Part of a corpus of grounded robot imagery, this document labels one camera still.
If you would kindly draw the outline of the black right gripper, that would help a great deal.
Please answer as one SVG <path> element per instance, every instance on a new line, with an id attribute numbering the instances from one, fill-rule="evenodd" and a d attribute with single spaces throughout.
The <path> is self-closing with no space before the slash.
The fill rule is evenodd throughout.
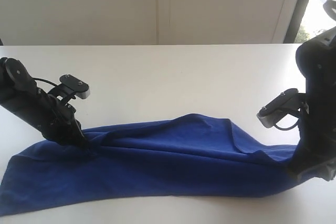
<path id="1" fill-rule="evenodd" d="M 300 141 L 287 166 L 296 182 L 309 179 L 308 170 L 327 182 L 335 179 L 335 89 L 309 90 L 306 93 L 308 112 L 299 123 Z"/>

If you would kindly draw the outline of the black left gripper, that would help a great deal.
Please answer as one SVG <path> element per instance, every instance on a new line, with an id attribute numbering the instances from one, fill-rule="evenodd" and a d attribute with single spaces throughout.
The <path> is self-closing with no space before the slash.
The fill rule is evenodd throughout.
<path id="1" fill-rule="evenodd" d="M 71 105 L 50 95 L 39 96 L 39 129 L 43 136 L 60 145 L 77 145 L 92 154 L 90 141 L 85 137 Z"/>

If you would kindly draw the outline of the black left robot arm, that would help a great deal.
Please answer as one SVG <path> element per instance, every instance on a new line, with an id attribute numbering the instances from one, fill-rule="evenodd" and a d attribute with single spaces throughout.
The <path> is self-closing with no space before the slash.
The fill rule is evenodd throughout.
<path id="1" fill-rule="evenodd" d="M 71 74 L 59 78 L 60 84 L 46 92 L 37 85 L 25 66 L 14 58 L 1 58 L 1 106 L 36 130 L 42 136 L 62 146 L 89 148 L 76 109 L 71 99 L 86 99 L 90 94 L 87 83 Z"/>

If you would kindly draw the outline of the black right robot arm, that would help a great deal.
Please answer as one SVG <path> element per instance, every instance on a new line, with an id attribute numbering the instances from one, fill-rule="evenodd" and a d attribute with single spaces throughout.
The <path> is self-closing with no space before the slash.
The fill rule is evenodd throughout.
<path id="1" fill-rule="evenodd" d="M 335 178 L 335 28 L 306 41 L 296 51 L 298 69 L 306 79 L 300 140 L 288 164 L 301 178 L 313 174 Z"/>

